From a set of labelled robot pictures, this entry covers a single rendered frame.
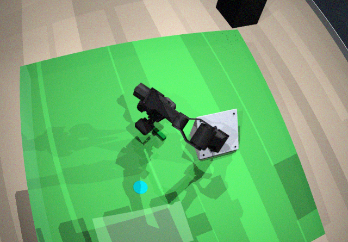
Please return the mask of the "cyan circle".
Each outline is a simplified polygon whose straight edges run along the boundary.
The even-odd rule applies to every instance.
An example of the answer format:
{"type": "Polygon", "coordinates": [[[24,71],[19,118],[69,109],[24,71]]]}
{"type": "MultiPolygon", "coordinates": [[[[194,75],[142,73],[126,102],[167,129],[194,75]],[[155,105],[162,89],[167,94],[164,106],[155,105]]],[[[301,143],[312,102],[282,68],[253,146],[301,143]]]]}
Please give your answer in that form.
{"type": "Polygon", "coordinates": [[[143,181],[135,182],[133,187],[134,187],[134,191],[136,191],[138,194],[144,194],[148,189],[147,184],[143,181]]]}

